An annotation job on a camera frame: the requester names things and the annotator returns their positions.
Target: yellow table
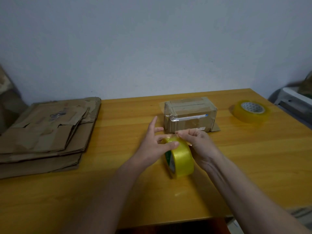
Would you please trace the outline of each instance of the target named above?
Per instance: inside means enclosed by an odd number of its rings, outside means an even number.
[[[57,233],[134,153],[155,115],[162,126],[160,102],[198,96],[218,108],[221,131],[210,133],[213,141],[252,181],[284,208],[312,204],[312,131],[251,89],[113,99],[102,101],[79,169],[0,180],[1,233]],[[229,107],[241,99],[268,106],[269,120],[260,127],[238,121]],[[159,160],[139,177],[119,227],[230,214],[198,167],[174,180]]]

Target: tape roll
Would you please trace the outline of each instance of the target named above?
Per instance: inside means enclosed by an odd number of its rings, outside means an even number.
[[[194,162],[188,144],[180,137],[173,136],[163,139],[163,143],[178,141],[180,145],[165,153],[166,165],[173,178],[187,176],[194,171]]]
[[[267,120],[270,110],[261,103],[241,100],[236,103],[233,115],[246,123],[262,123]]]

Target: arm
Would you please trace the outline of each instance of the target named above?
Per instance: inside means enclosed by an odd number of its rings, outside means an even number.
[[[157,117],[149,124],[145,138],[135,154],[116,171],[82,216],[64,234],[115,233],[123,206],[136,179],[161,155],[179,145],[178,142],[158,144],[169,135],[155,135],[155,132],[163,131],[162,127],[155,128],[156,121]]]
[[[195,129],[176,133],[192,144],[194,160],[206,171],[245,234],[310,233],[227,159],[207,133]]]

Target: gray wall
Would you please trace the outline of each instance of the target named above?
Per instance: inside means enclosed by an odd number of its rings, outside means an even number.
[[[0,63],[35,102],[252,88],[312,69],[312,0],[0,0]]]

